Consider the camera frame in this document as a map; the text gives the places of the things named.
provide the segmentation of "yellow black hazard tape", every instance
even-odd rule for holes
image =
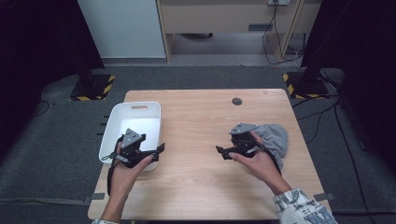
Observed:
[[[283,80],[286,83],[286,87],[288,88],[289,95],[291,99],[326,99],[329,98],[328,95],[319,95],[319,94],[298,94],[295,92],[295,89],[293,88],[293,85],[290,82],[290,78],[288,74],[283,74]]]
[[[115,78],[116,78],[115,76],[110,76],[108,78],[107,84],[106,84],[105,88],[103,89],[103,93],[101,95],[96,95],[96,96],[80,95],[80,96],[70,97],[70,100],[71,101],[104,100],[107,97],[108,92],[110,91]]]

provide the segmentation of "hand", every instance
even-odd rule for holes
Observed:
[[[120,153],[120,144],[117,147],[117,153]],[[139,174],[151,163],[153,156],[147,156],[139,162],[134,168],[128,168],[119,160],[115,161],[113,176],[111,177],[111,191],[105,211],[101,219],[120,223],[122,210],[128,199],[129,192],[134,186]]]
[[[128,168],[116,160],[115,164],[120,163],[114,167],[110,195],[126,201],[137,177],[151,163],[152,158],[152,155],[146,157],[133,168]]]
[[[262,144],[262,139],[250,132],[257,142]],[[262,180],[272,190],[275,195],[281,194],[291,189],[289,184],[283,179],[279,171],[276,169],[271,157],[261,151],[256,150],[256,155],[253,158],[244,157],[238,153],[229,153],[229,156],[234,161],[244,164],[255,176]]]

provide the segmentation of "patterned sleeve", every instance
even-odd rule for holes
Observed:
[[[95,219],[92,224],[119,224],[117,222],[110,222],[110,221],[105,221],[105,220],[100,220],[100,219]]]
[[[280,223],[336,224],[332,214],[320,203],[309,200],[301,189],[292,189],[274,197]]]

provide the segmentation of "gray cloth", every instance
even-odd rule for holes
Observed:
[[[283,157],[288,151],[288,133],[278,124],[263,124],[252,130],[262,138],[264,146],[274,155],[279,169],[283,167]]]

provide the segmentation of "wall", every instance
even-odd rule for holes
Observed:
[[[78,0],[102,58],[165,58],[155,0]]]

